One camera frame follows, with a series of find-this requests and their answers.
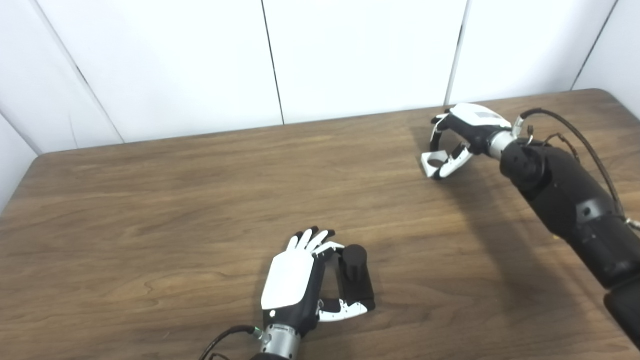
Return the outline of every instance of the white hand cover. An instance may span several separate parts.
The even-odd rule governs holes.
[[[262,293],[262,309],[279,309],[296,305],[302,301],[312,273],[314,262],[327,250],[344,248],[332,241],[324,242],[333,236],[333,231],[321,231],[315,237],[318,228],[313,227],[294,235],[287,250],[275,258]]]

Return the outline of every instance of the robot finger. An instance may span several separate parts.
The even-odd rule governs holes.
[[[307,245],[309,244],[309,240],[311,240],[311,236],[313,235],[313,233],[313,228],[307,229],[307,231],[305,231],[305,233],[302,235],[300,242],[298,242],[298,246],[296,247],[296,249],[304,250],[305,248],[307,248]]]
[[[322,244],[323,241],[325,241],[325,239],[330,238],[333,235],[335,235],[335,231],[333,230],[324,230],[320,232],[309,242],[309,245],[307,245],[307,251],[313,252],[318,246],[320,246],[320,244]]]
[[[314,250],[312,252],[313,255],[320,255],[323,252],[332,249],[334,251],[337,251],[338,249],[344,249],[344,245],[338,244],[338,243],[334,243],[333,241],[328,241],[324,244],[322,244],[320,247],[318,247],[316,250]]]

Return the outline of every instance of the white finger segment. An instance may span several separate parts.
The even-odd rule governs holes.
[[[304,250],[305,248],[307,248],[307,245],[309,244],[309,240],[311,240],[311,235],[313,235],[313,233],[313,230],[307,229],[307,231],[302,234],[302,239],[300,239],[300,242],[298,243],[298,247],[296,247],[296,249]]]
[[[329,236],[329,231],[324,230],[320,232],[318,235],[316,235],[316,237],[313,240],[309,242],[309,245],[307,245],[307,251],[313,252],[316,249],[316,247],[322,244],[322,242],[324,241],[324,239],[326,239],[327,236]]]
[[[323,252],[329,250],[329,249],[344,249],[344,245],[340,245],[338,243],[334,243],[333,241],[328,241],[324,244],[322,244],[319,248],[317,248],[316,250],[314,250],[312,252],[312,254],[318,255],[318,254],[322,254]]]
[[[297,236],[293,236],[291,238],[291,240],[289,240],[289,245],[287,246],[287,251],[295,250],[297,245],[298,245],[298,237]]]

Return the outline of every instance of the cable connector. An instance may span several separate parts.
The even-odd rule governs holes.
[[[260,330],[259,327],[256,327],[253,330],[253,334],[252,335],[253,335],[254,338],[258,339],[259,341],[262,341],[262,338],[264,337],[264,331]]]

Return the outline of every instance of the robotic hand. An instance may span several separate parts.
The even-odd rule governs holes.
[[[519,138],[524,120],[542,113],[562,122],[580,139],[609,186],[610,195],[566,151],[544,142]],[[431,152],[422,155],[428,177],[441,180],[473,155],[500,162],[547,229],[564,239],[600,284],[610,292],[604,303],[627,336],[640,348],[640,239],[629,224],[606,169],[589,142],[567,120],[551,111],[522,113],[514,126],[495,112],[475,104],[459,104],[432,120]],[[465,141],[451,155],[439,151],[442,132],[452,130]],[[442,161],[440,167],[429,164]]]
[[[422,155],[422,166],[428,177],[441,180],[461,168],[473,155],[492,155],[489,151],[493,142],[511,142],[520,133],[512,131],[511,124],[495,112],[475,104],[459,104],[446,114],[438,115],[433,120],[431,134],[431,152]],[[446,130],[452,130],[462,136],[461,142],[448,155],[440,150],[440,138]],[[429,164],[430,161],[441,161],[440,167]]]
[[[264,334],[261,353],[253,360],[295,359],[300,341],[318,322],[336,322],[375,308],[367,253],[359,245],[326,241],[333,230],[312,227],[295,234],[287,249],[273,258],[262,293]],[[327,262],[340,256],[341,299],[321,299]]]

